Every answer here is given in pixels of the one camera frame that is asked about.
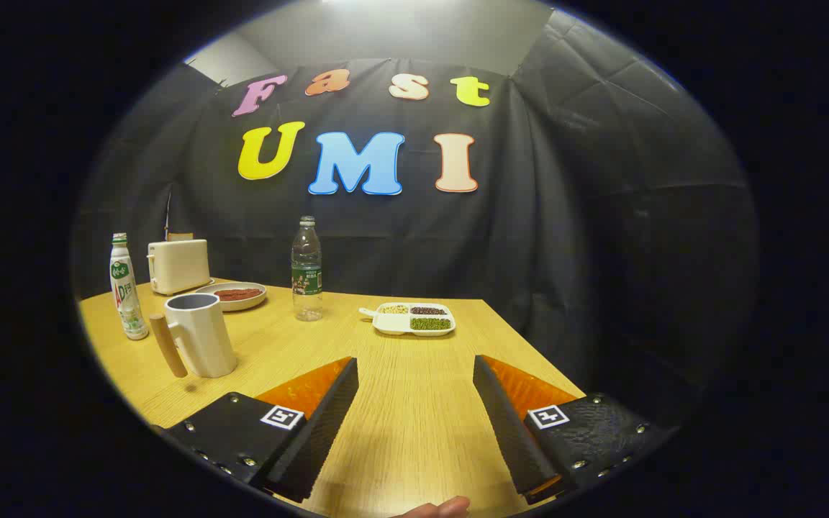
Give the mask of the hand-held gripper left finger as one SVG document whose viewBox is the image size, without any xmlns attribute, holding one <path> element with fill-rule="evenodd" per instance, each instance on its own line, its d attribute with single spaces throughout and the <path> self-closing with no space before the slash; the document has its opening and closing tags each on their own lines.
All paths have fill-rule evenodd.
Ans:
<svg viewBox="0 0 829 518">
<path fill-rule="evenodd" d="M 358 361 L 340 358 L 260 396 L 230 391 L 153 429 L 208 468 L 300 504 L 312 495 L 358 386 Z"/>
</svg>

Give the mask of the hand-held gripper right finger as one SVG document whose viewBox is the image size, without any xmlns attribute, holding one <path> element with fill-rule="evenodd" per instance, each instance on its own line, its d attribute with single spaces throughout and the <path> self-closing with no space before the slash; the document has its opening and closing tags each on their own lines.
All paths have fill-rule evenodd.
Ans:
<svg viewBox="0 0 829 518">
<path fill-rule="evenodd" d="M 589 491 L 677 433 L 602 391 L 574 396 L 491 356 L 473 383 L 517 494 L 527 504 Z"/>
</svg>

